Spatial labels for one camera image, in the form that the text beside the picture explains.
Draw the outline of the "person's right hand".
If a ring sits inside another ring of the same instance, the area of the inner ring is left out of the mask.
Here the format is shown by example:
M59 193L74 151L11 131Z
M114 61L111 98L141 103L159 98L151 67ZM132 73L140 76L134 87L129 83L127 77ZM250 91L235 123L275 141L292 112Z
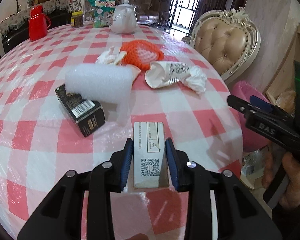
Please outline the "person's right hand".
M271 209L300 206L300 163L275 143L265 157L262 186L266 189L263 200Z

